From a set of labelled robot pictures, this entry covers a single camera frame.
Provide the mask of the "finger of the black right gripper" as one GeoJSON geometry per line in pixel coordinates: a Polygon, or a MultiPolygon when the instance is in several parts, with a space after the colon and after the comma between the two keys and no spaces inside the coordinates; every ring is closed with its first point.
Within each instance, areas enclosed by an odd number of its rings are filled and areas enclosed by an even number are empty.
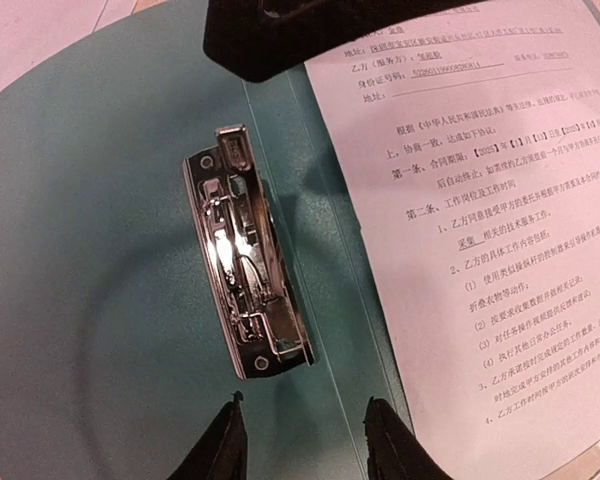
{"type": "Polygon", "coordinates": [[[203,51],[260,83],[361,36],[456,8],[455,0],[220,0],[208,3],[203,51]]]}

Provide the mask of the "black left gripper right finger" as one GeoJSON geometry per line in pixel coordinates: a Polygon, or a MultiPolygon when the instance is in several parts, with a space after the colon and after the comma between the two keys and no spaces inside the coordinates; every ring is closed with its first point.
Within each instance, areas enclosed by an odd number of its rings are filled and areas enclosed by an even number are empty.
{"type": "Polygon", "coordinates": [[[383,398],[371,397],[364,418],[368,478],[452,480],[383,398]]]}

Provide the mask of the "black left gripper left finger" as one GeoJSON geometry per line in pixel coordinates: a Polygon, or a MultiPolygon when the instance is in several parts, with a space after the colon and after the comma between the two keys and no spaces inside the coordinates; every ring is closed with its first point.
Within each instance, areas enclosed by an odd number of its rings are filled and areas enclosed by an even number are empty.
{"type": "Polygon", "coordinates": [[[248,436],[240,391],[233,393],[168,480],[247,478],[248,436]]]}

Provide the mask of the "dark teal folder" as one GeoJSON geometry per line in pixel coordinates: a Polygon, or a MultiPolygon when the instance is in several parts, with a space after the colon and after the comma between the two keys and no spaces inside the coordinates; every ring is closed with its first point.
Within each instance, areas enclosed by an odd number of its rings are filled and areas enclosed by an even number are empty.
{"type": "Polygon", "coordinates": [[[236,391],[246,479],[369,479],[371,397],[419,442],[306,69],[381,29],[254,83],[204,53],[209,2],[127,17],[0,92],[5,479],[168,479],[236,391]],[[315,357],[249,380],[183,174],[216,129],[240,124],[315,357]]]}

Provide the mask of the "paper sheets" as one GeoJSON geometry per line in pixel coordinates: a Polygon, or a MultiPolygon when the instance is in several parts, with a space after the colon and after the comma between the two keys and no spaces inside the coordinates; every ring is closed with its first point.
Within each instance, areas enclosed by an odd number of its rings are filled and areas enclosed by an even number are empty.
{"type": "Polygon", "coordinates": [[[600,476],[600,18],[484,1],[306,65],[415,435],[457,479],[600,476]]]}

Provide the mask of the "printed paper sheet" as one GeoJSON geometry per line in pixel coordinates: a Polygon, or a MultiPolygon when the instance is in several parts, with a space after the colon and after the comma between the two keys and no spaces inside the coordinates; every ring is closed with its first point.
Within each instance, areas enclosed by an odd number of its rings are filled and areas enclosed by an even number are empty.
{"type": "Polygon", "coordinates": [[[0,92],[71,44],[157,4],[145,0],[0,0],[0,92]]]}

